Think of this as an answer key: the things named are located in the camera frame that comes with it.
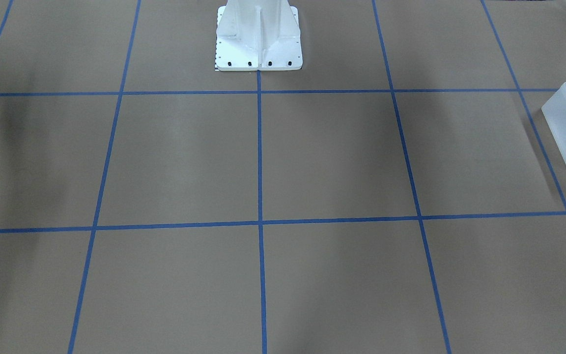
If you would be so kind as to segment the white pedestal column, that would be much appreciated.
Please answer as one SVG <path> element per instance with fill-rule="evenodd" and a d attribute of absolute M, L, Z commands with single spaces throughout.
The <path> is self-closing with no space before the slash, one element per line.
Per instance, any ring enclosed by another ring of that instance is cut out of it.
<path fill-rule="evenodd" d="M 229 0 L 216 20 L 216 70 L 302 69 L 299 11 L 287 0 Z"/>

